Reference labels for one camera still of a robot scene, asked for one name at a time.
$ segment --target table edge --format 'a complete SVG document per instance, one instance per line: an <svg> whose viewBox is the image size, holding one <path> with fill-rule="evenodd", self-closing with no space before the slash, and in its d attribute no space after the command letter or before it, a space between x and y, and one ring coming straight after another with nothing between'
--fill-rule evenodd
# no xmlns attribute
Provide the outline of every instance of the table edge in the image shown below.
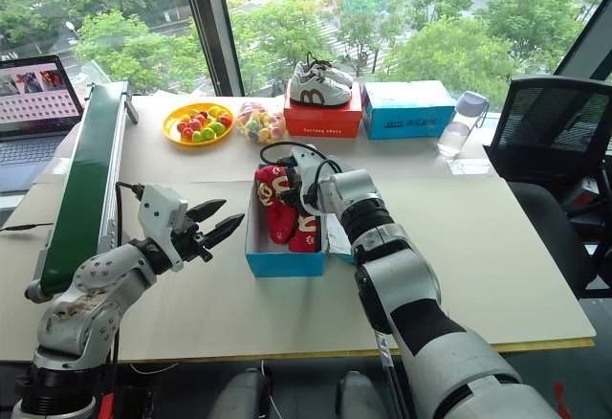
<svg viewBox="0 0 612 419"><path fill-rule="evenodd" d="M567 340L533 341L533 342L502 342L492 344L499 353L527 352L535 350L572 349L580 347L594 347L593 338L572 338ZM393 355L400 355L399 349L391 349ZM258 355L228 355L220 357L196 357L189 359L151 359L151 360L120 360L120 364L165 364L165 363L202 363L202 362L244 362L252 360L272 359L313 359L313 358L339 358L339 357L377 357L376 349L364 350L337 350L328 352L295 352L285 354L258 354Z"/></svg>

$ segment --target green conveyor belt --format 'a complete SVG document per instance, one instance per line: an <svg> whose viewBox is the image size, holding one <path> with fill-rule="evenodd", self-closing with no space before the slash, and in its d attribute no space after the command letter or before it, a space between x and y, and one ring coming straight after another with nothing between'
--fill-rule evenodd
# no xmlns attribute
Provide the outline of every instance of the green conveyor belt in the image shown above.
<svg viewBox="0 0 612 419"><path fill-rule="evenodd" d="M97 253L122 87L112 82L92 91L40 278L45 295L66 290L78 266Z"/></svg>

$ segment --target mesh chair back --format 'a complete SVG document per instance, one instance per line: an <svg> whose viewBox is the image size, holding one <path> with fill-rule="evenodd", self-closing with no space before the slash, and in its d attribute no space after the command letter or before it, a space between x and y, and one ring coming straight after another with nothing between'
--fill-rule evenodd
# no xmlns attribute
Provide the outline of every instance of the mesh chair back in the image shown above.
<svg viewBox="0 0 612 419"><path fill-rule="evenodd" d="M596 172L611 134L611 84L515 77L489 155L506 180L536 183L559 193Z"/></svg>

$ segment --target laptop screen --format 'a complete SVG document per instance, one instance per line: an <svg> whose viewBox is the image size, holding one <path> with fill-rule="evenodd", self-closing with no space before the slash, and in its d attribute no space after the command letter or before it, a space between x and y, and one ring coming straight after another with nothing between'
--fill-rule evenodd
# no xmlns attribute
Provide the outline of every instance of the laptop screen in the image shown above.
<svg viewBox="0 0 612 419"><path fill-rule="evenodd" d="M81 115L57 57L0 62L0 139L68 131Z"/></svg>

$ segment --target laptop keyboard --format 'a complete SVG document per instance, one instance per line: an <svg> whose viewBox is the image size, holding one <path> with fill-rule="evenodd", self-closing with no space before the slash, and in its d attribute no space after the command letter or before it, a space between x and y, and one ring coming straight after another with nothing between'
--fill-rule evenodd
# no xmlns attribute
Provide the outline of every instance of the laptop keyboard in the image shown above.
<svg viewBox="0 0 612 419"><path fill-rule="evenodd" d="M63 137L0 143L0 165L37 163L50 160Z"/></svg>

